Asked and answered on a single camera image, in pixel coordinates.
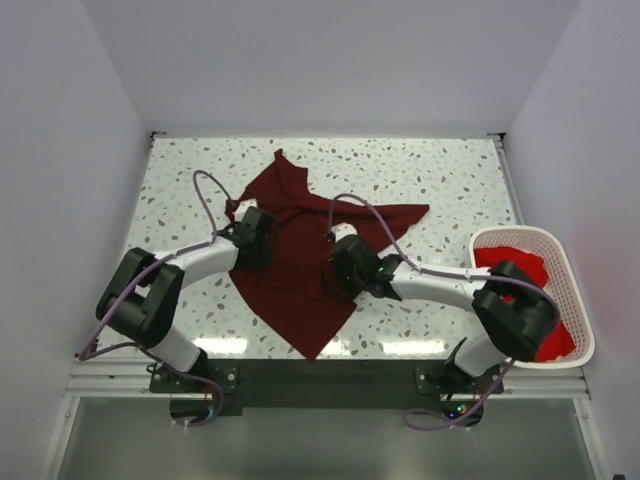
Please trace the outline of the dark red t-shirt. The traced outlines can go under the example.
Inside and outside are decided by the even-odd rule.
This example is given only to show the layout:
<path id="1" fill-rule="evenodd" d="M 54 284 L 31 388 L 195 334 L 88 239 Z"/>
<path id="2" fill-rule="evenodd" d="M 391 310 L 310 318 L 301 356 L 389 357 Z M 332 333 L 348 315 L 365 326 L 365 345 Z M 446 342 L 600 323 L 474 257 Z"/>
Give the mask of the dark red t-shirt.
<path id="1" fill-rule="evenodd" d="M 263 267 L 231 272 L 241 297 L 255 315 L 304 358 L 313 361 L 356 309 L 338 289 L 328 263 L 329 223 L 349 223 L 376 252 L 402 237 L 430 210 L 427 204 L 379 205 L 373 210 L 313 194 L 308 171 L 283 151 L 245 188 L 242 199 L 276 217 L 273 259 Z"/>

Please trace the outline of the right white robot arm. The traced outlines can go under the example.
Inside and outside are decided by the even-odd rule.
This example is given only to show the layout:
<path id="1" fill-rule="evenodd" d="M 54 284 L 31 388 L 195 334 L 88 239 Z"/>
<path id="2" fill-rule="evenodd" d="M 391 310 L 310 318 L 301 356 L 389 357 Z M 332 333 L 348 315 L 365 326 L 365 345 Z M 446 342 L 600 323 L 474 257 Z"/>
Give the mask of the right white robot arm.
<path id="1" fill-rule="evenodd" d="M 559 323 L 553 298 L 511 261 L 476 269 L 418 265 L 399 253 L 379 256 L 357 234 L 330 237 L 329 264 L 344 295 L 426 300 L 476 315 L 483 332 L 460 340 L 431 374 L 456 392 L 469 392 L 507 359 L 533 361 Z"/>

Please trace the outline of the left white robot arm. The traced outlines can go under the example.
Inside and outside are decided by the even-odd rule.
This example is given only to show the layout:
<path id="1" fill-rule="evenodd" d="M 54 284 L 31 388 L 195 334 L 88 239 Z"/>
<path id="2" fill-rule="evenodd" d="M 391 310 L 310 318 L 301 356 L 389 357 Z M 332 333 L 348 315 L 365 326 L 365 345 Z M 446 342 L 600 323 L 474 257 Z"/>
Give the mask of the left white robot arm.
<path id="1" fill-rule="evenodd" d="M 127 251 L 96 307 L 96 318 L 173 368 L 173 382 L 196 392 L 210 375 L 207 355 L 174 326 L 181 291 L 218 273 L 262 267 L 273 258 L 275 217 L 255 206 L 211 240 L 173 252 Z"/>

